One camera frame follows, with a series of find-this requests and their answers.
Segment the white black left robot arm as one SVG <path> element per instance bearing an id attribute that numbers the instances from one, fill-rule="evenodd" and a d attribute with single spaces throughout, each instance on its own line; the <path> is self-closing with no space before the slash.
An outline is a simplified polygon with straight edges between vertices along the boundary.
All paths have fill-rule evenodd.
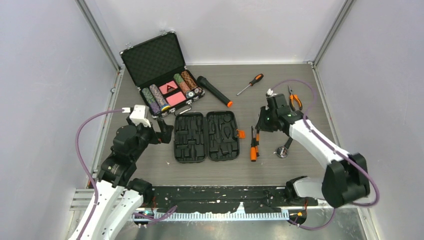
<path id="1" fill-rule="evenodd" d="M 133 178 L 136 162 L 148 145 L 168 144 L 174 127 L 162 118 L 155 131 L 149 120 L 127 119 L 116 131 L 111 153 L 97 175 L 94 194 L 72 240 L 113 240 L 139 207 L 148 207 L 154 199 L 153 186 Z"/>

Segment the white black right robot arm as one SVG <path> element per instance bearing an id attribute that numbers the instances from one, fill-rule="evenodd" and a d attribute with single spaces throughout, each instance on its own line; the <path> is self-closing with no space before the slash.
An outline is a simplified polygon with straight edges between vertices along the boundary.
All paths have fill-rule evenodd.
<path id="1" fill-rule="evenodd" d="M 299 205 L 305 198 L 314 198 L 339 208 L 370 194 L 363 155 L 349 153 L 330 141 L 300 110 L 292 110 L 282 93 L 267 96 L 266 101 L 267 105 L 260 109 L 258 128 L 270 133 L 283 132 L 300 143 L 325 170 L 321 180 L 300 176 L 287 181 L 288 203 Z"/>

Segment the orange case latch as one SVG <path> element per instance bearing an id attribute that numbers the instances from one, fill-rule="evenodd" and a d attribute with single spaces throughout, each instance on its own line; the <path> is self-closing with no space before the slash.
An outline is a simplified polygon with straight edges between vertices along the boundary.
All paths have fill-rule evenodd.
<path id="1" fill-rule="evenodd" d="M 240 129 L 236 129 L 236 136 L 239 139 L 245 139 L 246 138 L 246 134 L 244 130 L 240 130 Z"/>

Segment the black plastic tool case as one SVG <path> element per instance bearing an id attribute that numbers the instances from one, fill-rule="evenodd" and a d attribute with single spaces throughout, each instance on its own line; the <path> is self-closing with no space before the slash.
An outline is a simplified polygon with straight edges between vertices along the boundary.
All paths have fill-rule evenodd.
<path id="1" fill-rule="evenodd" d="M 241 130 L 229 110 L 180 114 L 174 122 L 174 158 L 181 164 L 234 160 L 241 152 L 236 129 Z"/>

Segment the long black orange screwdriver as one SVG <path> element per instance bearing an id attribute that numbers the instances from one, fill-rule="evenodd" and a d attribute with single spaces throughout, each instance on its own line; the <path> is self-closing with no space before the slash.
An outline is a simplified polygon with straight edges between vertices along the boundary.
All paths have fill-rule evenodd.
<path id="1" fill-rule="evenodd" d="M 253 126 L 251 126 L 251 143 L 250 143 L 250 161 L 251 162 L 257 161 L 254 134 L 255 134 L 255 130 L 254 130 Z"/>

